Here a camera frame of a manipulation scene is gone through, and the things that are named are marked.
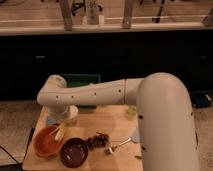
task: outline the bowl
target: bowl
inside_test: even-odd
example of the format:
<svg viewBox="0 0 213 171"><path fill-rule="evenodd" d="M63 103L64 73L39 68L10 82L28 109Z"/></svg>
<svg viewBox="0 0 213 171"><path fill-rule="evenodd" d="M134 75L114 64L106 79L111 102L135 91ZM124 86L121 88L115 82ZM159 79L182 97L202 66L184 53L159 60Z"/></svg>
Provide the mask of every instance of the bowl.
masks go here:
<svg viewBox="0 0 213 171"><path fill-rule="evenodd" d="M61 162L69 168L81 166L88 157L88 147L81 138L71 138L61 148Z"/></svg>
<svg viewBox="0 0 213 171"><path fill-rule="evenodd" d="M57 125L49 125L36 134L33 140L33 147L38 157L50 157L60 151L63 140L55 141L56 133L52 134L52 131L56 128Z"/></svg>

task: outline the wooden table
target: wooden table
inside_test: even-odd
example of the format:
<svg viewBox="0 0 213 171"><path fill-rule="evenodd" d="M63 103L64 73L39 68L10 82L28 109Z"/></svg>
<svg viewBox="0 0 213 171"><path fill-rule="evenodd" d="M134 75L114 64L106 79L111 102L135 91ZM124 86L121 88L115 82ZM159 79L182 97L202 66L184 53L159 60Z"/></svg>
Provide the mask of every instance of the wooden table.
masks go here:
<svg viewBox="0 0 213 171"><path fill-rule="evenodd" d="M107 133L110 136L110 145L115 145L132 135L137 127L137 116L127 114L128 106L98 106L96 109L80 109L77 124L70 127L65 140L72 137L83 139L96 135L96 132ZM38 119L34 135L46 124L47 110L43 108ZM24 170L77 170L77 171L142 171L142 161L135 158L141 155L140 145L132 142L117 149L109 156L103 148L89 151L87 160L76 169L63 166L60 156L48 159L35 155L30 143L24 163Z"/></svg>

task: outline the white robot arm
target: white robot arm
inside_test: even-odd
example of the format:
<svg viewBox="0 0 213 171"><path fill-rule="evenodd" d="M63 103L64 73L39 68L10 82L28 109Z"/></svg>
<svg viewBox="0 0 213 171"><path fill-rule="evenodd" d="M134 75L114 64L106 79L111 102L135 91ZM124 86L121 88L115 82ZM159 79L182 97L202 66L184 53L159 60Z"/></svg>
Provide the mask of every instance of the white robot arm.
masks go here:
<svg viewBox="0 0 213 171"><path fill-rule="evenodd" d="M199 171L194 117L183 83L167 73L66 88L53 75L40 90L38 103L52 115L67 115L70 105L136 105L144 171Z"/></svg>

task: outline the dark cabinet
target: dark cabinet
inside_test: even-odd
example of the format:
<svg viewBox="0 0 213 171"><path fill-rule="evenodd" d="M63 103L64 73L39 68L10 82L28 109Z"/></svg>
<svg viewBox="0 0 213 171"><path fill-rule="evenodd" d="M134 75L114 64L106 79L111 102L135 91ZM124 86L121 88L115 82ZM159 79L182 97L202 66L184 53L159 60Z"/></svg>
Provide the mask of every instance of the dark cabinet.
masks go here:
<svg viewBox="0 0 213 171"><path fill-rule="evenodd" d="M189 90L213 89L212 33L0 37L0 99L35 99L47 77L58 73L100 74L110 81L170 72Z"/></svg>

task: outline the green container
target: green container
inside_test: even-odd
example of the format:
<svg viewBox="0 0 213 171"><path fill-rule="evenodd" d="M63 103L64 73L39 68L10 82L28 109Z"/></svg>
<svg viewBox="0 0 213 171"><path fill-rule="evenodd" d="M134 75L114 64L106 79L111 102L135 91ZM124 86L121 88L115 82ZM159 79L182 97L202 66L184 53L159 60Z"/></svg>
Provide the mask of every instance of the green container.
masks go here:
<svg viewBox="0 0 213 171"><path fill-rule="evenodd" d="M67 87L80 87L100 83L101 76L95 74L59 74L67 81Z"/></svg>

